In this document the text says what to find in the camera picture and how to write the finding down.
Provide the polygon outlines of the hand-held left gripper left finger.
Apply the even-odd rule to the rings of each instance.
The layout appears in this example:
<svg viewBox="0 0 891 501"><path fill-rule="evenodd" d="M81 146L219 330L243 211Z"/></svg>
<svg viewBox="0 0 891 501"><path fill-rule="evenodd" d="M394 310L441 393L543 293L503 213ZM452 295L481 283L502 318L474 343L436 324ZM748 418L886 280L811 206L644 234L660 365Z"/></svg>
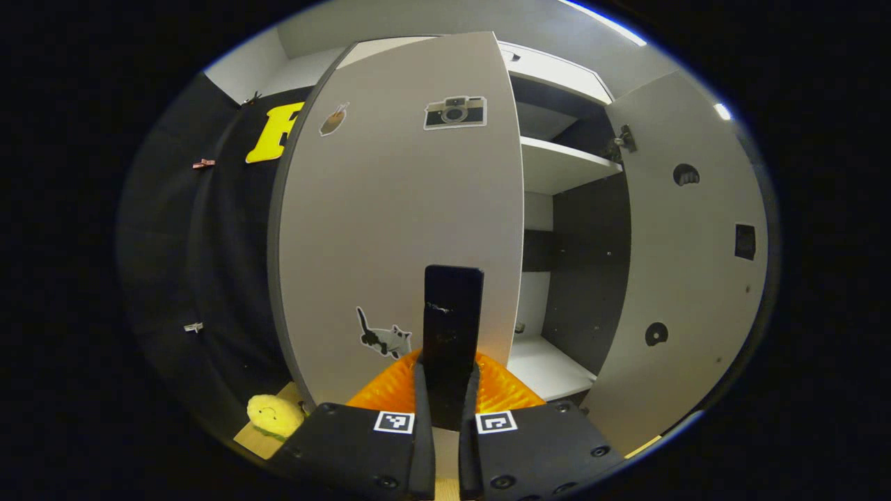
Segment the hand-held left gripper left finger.
<svg viewBox="0 0 891 501"><path fill-rule="evenodd" d="M268 461L300 500L432 500L436 460L423 357L411 352L345 405L309 413Z"/></svg>

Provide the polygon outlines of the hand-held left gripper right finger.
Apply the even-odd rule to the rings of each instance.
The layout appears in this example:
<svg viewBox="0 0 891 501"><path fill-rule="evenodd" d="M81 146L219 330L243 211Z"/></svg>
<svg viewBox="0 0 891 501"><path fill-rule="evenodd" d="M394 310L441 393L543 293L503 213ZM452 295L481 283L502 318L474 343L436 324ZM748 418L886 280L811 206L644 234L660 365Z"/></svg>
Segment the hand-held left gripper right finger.
<svg viewBox="0 0 891 501"><path fill-rule="evenodd" d="M477 354L459 432L459 494L468 500L569 500L626 457L569 400L545 401Z"/></svg>

